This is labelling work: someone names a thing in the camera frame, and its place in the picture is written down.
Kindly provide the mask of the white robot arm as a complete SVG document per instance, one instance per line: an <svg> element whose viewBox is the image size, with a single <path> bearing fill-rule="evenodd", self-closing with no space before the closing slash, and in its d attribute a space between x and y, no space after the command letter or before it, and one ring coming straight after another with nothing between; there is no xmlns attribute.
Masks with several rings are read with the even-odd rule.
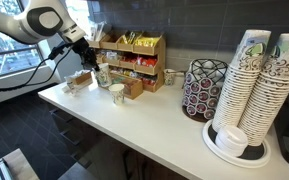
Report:
<svg viewBox="0 0 289 180"><path fill-rule="evenodd" d="M0 32L23 44L35 44L58 34L63 42L52 49L49 59L71 47L81 63L98 71L94 50L85 39L86 32L71 18L60 0L22 0L24 10L17 15L0 12Z"/></svg>

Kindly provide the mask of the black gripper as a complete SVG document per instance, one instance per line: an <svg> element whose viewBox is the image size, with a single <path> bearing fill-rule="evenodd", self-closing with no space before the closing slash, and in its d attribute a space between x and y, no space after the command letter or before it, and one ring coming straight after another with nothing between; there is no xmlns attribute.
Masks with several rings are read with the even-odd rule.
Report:
<svg viewBox="0 0 289 180"><path fill-rule="evenodd" d="M81 65L85 69L99 70L99 66L96 62L97 57L93 48L89 46L89 43L85 38L73 43L73 51L81 58Z"/></svg>

